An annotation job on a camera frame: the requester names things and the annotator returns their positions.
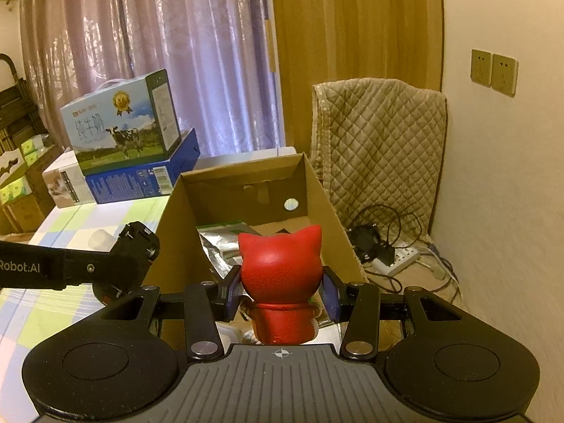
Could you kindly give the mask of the clear plastic cup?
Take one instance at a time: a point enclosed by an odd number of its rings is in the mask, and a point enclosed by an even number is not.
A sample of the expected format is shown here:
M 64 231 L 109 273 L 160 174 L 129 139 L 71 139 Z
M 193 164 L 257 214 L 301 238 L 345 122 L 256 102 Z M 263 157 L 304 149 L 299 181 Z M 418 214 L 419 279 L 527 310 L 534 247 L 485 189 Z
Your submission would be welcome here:
M 88 239 L 88 246 L 94 251 L 109 252 L 117 238 L 105 229 L 95 230 Z

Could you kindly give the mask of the silver green foil pouch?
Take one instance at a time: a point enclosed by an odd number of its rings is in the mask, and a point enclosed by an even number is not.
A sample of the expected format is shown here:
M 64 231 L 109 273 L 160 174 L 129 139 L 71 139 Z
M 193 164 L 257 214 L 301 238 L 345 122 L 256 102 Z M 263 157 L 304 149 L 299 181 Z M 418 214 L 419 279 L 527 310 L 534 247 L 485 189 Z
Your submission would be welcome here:
M 234 265 L 242 264 L 238 237 L 242 233 L 259 235 L 245 222 L 217 223 L 197 227 L 204 254 L 220 278 L 227 276 Z

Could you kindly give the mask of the red cat figurine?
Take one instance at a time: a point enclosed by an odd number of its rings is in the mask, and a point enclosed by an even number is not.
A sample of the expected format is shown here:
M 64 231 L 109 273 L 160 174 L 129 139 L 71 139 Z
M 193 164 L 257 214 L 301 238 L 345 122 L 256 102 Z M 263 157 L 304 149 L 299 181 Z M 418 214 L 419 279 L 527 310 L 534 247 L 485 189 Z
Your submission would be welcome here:
M 238 236 L 241 282 L 254 335 L 265 345 L 299 345 L 317 336 L 320 310 L 311 302 L 321 283 L 322 229 Z

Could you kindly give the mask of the white square night light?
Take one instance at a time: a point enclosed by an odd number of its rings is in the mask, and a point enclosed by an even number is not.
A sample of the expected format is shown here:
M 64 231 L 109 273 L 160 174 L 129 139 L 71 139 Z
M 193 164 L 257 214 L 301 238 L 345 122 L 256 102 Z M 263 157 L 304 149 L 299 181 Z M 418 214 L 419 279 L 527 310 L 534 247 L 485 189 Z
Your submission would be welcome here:
M 228 349 L 234 344 L 256 345 L 257 339 L 254 331 L 249 323 L 235 322 L 232 323 L 216 323 L 217 330 L 220 335 L 223 348 Z

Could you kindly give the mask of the stacked cardboard boxes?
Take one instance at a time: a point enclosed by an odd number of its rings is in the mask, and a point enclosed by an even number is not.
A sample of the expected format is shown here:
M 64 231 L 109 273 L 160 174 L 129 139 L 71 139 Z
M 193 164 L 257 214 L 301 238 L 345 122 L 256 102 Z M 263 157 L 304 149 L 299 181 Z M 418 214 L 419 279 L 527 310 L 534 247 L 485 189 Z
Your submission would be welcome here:
M 57 145 L 43 148 L 30 165 L 24 163 L 26 170 L 18 177 L 22 182 L 15 180 L 10 194 L 4 196 L 1 208 L 14 232 L 35 232 L 55 208 L 43 172 L 61 154 Z

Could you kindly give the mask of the white power strip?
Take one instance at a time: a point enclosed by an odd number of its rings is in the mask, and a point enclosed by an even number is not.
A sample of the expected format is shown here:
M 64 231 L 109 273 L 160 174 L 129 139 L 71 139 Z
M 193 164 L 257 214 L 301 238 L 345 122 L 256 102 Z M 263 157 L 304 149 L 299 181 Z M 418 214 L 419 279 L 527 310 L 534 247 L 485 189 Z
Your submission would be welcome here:
M 395 249 L 395 260 L 392 264 L 384 264 L 380 259 L 372 262 L 372 268 L 376 273 L 394 277 L 420 258 L 420 252 L 413 246 Z

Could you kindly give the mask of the beige white product box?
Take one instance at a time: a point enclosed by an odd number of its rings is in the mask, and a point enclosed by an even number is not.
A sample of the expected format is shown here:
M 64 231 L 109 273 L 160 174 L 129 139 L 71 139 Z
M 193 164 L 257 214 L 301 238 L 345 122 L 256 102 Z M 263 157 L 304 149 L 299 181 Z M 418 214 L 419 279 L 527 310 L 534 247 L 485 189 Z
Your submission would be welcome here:
M 73 150 L 61 154 L 43 171 L 42 177 L 58 208 L 94 202 Z

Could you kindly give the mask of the tissue display box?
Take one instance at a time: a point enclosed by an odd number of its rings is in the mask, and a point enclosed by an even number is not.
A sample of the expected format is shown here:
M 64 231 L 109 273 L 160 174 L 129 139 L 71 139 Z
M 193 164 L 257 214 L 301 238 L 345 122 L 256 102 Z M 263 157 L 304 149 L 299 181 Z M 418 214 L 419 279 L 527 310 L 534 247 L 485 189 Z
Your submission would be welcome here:
M 31 194 L 26 171 L 46 152 L 48 134 L 25 140 L 17 149 L 1 155 L 1 205 Z

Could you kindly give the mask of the blue flat carton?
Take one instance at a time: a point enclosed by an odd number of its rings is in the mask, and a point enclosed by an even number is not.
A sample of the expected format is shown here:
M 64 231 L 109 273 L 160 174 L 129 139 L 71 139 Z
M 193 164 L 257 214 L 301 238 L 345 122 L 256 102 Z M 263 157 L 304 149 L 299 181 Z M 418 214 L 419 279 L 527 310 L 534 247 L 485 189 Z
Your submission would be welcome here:
M 182 141 L 169 159 L 86 176 L 98 204 L 170 195 L 183 172 L 191 171 L 201 152 L 195 129 L 182 134 Z

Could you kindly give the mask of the large cardboard box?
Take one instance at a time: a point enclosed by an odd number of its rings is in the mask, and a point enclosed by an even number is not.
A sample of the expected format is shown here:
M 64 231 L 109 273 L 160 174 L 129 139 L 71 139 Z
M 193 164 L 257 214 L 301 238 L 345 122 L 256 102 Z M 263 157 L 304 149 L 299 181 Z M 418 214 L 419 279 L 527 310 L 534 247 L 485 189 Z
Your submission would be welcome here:
M 259 236 L 322 229 L 320 258 L 345 283 L 363 271 L 333 205 L 304 155 L 186 172 L 177 180 L 156 235 L 161 251 L 144 282 L 164 293 L 213 279 L 198 226 L 245 222 Z

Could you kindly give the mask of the black folding trolley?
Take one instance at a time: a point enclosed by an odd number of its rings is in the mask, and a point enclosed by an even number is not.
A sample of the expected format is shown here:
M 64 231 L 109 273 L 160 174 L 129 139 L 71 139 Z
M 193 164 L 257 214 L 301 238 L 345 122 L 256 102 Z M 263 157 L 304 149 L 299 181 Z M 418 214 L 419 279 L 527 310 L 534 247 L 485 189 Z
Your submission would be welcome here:
M 8 55 L 1 60 L 10 68 L 13 84 L 1 90 L 1 148 L 15 149 L 28 137 L 47 132 L 38 113 L 38 106 L 31 97 L 26 79 L 21 78 Z

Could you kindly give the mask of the milk carton gift box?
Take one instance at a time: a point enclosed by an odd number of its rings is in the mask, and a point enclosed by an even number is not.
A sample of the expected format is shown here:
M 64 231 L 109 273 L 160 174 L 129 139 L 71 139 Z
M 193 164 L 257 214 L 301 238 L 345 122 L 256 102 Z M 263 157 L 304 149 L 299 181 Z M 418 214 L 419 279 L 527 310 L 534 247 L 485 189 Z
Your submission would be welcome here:
M 181 141 L 164 69 L 110 80 L 60 113 L 86 176 L 168 159 Z

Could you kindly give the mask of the quilted beige chair cover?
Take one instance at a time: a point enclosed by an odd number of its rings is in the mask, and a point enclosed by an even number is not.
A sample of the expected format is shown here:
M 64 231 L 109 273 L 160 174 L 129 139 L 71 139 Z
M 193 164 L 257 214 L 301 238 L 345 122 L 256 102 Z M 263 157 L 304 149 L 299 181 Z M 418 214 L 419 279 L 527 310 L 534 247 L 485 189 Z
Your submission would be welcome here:
M 385 204 L 429 230 L 446 130 L 441 92 L 394 78 L 314 85 L 310 161 L 340 222 Z

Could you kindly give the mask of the purple curtain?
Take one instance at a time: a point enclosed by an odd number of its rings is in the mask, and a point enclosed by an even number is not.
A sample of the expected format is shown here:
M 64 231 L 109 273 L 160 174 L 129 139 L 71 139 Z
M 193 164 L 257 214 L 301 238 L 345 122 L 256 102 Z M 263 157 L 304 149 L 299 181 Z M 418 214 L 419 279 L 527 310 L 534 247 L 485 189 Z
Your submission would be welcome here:
M 40 117 L 105 81 L 167 71 L 177 118 L 206 156 L 282 146 L 267 0 L 20 0 L 24 67 Z

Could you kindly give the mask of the wall socket plate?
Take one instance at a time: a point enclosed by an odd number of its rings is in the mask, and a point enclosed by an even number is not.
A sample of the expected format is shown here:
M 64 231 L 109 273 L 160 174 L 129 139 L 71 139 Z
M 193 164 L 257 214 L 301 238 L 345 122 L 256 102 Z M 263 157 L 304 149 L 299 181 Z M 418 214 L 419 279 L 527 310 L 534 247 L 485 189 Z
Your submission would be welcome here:
M 491 84 L 492 53 L 489 51 L 471 50 L 470 79 L 479 85 L 489 87 Z
M 491 84 L 496 92 L 508 97 L 516 94 L 519 63 L 512 57 L 494 54 L 492 56 Z

